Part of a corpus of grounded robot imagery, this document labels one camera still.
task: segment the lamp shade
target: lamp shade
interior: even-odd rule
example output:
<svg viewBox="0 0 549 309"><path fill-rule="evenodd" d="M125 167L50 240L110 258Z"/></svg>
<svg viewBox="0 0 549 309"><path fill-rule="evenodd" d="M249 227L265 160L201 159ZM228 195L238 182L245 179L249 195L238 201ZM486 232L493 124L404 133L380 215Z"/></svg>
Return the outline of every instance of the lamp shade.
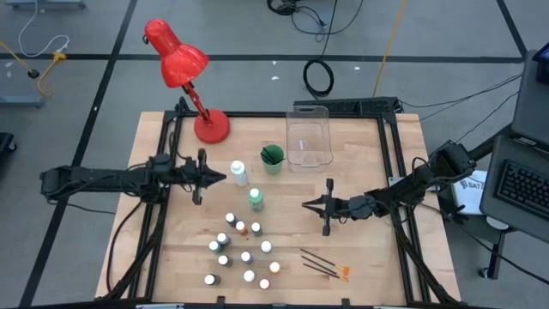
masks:
<svg viewBox="0 0 549 309"><path fill-rule="evenodd" d="M181 87L206 69L208 56L193 45L181 43L164 20L149 21L145 36L160 54L160 69L167 87Z"/></svg>

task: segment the lamp base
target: lamp base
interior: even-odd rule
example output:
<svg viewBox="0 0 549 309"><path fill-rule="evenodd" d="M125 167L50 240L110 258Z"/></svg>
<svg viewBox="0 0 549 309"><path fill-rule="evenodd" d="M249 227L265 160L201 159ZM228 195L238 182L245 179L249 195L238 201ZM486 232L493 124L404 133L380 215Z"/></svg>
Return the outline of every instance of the lamp base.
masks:
<svg viewBox="0 0 549 309"><path fill-rule="evenodd" d="M229 118L220 110L208 109L212 124L208 124L202 117L195 119L195 133L198 139L205 143L222 142L231 130Z"/></svg>

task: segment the red desk lamp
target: red desk lamp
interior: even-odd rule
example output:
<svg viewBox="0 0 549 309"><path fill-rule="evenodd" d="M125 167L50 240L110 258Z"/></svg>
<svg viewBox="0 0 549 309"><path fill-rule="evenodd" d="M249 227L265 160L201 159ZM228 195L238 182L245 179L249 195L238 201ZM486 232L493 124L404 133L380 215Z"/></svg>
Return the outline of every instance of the red desk lamp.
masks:
<svg viewBox="0 0 549 309"><path fill-rule="evenodd" d="M167 87L181 87L196 106L195 133L207 143L223 141L229 135L229 118L216 109L205 109L192 84L208 65L208 56L198 48L181 43L170 26L161 19L153 19L145 26L145 36L160 54L160 67Z"/></svg>

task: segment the green cup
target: green cup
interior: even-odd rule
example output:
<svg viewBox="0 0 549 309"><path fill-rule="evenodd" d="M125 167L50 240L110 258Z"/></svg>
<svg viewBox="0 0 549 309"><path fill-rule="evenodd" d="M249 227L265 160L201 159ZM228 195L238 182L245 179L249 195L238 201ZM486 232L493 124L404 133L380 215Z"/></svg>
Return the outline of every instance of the green cup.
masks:
<svg viewBox="0 0 549 309"><path fill-rule="evenodd" d="M282 162L284 162L284 150L281 146L268 145L261 150L260 156L267 173L274 175L281 172Z"/></svg>

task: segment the clear plastic container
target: clear plastic container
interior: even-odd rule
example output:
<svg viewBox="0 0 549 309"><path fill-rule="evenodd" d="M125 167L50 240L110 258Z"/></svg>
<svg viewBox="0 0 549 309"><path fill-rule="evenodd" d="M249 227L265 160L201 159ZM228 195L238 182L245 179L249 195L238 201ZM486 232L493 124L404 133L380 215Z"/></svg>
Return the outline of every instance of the clear plastic container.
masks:
<svg viewBox="0 0 549 309"><path fill-rule="evenodd" d="M287 160L292 172L319 173L332 162L328 119L324 106L291 106L287 110Z"/></svg>

